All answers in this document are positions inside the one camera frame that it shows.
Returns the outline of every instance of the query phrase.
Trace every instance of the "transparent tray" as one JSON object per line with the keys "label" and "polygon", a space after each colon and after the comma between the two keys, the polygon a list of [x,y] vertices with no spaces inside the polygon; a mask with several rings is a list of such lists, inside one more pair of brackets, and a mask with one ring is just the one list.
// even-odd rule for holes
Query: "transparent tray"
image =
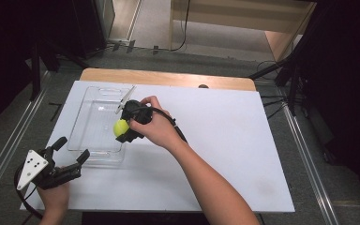
{"label": "transparent tray", "polygon": [[115,139],[113,125],[121,116],[115,110],[128,90],[93,86],[86,89],[67,145],[75,157],[85,149],[90,151],[85,165],[114,165],[124,159],[126,145]]}

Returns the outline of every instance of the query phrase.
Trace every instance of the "finger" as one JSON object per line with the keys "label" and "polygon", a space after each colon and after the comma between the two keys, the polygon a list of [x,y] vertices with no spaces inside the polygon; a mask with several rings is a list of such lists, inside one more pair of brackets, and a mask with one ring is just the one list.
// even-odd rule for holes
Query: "finger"
{"label": "finger", "polygon": [[154,108],[158,108],[158,109],[162,109],[162,107],[159,104],[158,98],[156,96],[151,96],[151,97],[145,97],[142,101],[141,104],[147,104],[150,103],[152,107]]}
{"label": "finger", "polygon": [[133,129],[136,132],[141,133],[142,135],[144,134],[144,132],[147,130],[146,125],[140,124],[139,122],[137,122],[134,119],[130,119],[129,121],[129,127],[131,129]]}

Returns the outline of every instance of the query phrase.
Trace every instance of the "white paper sheet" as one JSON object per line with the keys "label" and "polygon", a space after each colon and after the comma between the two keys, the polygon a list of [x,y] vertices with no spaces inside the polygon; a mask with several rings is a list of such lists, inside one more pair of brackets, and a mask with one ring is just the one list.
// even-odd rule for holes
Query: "white paper sheet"
{"label": "white paper sheet", "polygon": [[[70,136],[88,86],[129,88],[131,84],[75,82],[47,145]],[[190,146],[240,192],[253,211],[294,212],[258,92],[138,84],[132,99],[153,95],[176,119]],[[75,158],[65,145],[54,160],[65,166]],[[43,208],[37,194],[28,201]],[[173,156],[145,138],[127,144],[125,159],[116,168],[83,167],[82,177],[71,181],[69,208],[201,211]]]}

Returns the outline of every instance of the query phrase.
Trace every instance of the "human arm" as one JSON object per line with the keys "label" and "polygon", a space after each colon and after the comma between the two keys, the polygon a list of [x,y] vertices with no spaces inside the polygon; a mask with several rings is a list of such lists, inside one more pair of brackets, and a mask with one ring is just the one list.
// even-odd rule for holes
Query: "human arm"
{"label": "human arm", "polygon": [[[146,97],[142,103],[162,110],[156,97]],[[174,156],[210,224],[259,224],[242,196],[180,138],[165,117],[153,112],[150,123],[141,125],[131,120],[129,126]]]}
{"label": "human arm", "polygon": [[45,205],[39,225],[61,224],[68,210],[69,183],[46,190],[38,187],[37,192]]}

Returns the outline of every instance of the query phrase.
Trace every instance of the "yellow ball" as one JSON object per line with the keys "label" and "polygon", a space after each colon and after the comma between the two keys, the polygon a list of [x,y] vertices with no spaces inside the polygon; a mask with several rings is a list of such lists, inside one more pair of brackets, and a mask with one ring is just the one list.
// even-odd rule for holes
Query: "yellow ball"
{"label": "yellow ball", "polygon": [[120,135],[127,132],[128,129],[129,129],[129,125],[128,125],[127,121],[121,119],[121,120],[116,121],[116,123],[113,125],[113,134],[116,137],[119,137]]}

